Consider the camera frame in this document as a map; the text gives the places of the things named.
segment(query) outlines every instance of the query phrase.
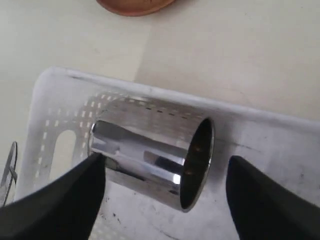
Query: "shiny chrome pipe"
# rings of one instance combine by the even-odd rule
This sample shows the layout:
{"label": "shiny chrome pipe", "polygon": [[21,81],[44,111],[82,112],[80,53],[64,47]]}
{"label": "shiny chrome pipe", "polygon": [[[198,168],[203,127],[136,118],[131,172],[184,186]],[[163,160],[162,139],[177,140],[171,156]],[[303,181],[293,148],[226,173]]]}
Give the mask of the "shiny chrome pipe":
{"label": "shiny chrome pipe", "polygon": [[92,125],[88,150],[106,156],[111,181],[188,212],[205,184],[214,136],[213,121],[193,107],[120,98]]}

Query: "terracotta plant saucer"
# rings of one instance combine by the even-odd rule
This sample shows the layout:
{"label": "terracotta plant saucer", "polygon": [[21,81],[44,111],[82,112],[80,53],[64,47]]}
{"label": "terracotta plant saucer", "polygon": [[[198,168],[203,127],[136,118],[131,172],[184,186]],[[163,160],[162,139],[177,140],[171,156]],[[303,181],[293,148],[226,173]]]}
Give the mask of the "terracotta plant saucer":
{"label": "terracotta plant saucer", "polygon": [[175,0],[97,0],[105,9],[123,16],[142,16],[154,13]]}

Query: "pipe opening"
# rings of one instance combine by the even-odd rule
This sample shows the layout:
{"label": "pipe opening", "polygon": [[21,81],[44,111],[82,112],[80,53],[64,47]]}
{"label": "pipe opening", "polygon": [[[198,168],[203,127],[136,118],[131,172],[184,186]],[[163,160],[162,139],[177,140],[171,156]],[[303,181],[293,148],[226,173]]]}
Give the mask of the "pipe opening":
{"label": "pipe opening", "polygon": [[213,125],[206,118],[199,125],[191,140],[183,167],[180,203],[184,210],[197,201],[206,180],[213,152]]}

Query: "stainless steel cylinder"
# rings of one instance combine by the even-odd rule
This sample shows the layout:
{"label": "stainless steel cylinder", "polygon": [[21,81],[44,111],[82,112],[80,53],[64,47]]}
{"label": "stainless steel cylinder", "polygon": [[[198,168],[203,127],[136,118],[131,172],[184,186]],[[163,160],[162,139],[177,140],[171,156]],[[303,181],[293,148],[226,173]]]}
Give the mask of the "stainless steel cylinder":
{"label": "stainless steel cylinder", "polygon": [[106,156],[107,177],[188,212],[205,184],[214,123],[197,109],[149,98],[121,98],[92,125],[88,149]]}

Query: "white table surface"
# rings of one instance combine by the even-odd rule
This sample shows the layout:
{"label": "white table surface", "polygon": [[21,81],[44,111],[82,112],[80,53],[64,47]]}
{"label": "white table surface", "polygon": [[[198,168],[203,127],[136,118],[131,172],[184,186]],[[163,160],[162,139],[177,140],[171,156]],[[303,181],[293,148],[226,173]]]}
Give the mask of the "white table surface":
{"label": "white table surface", "polygon": [[144,17],[94,0],[2,0],[0,165],[12,141],[22,153],[50,66],[318,121],[319,16],[318,0],[177,0]]}

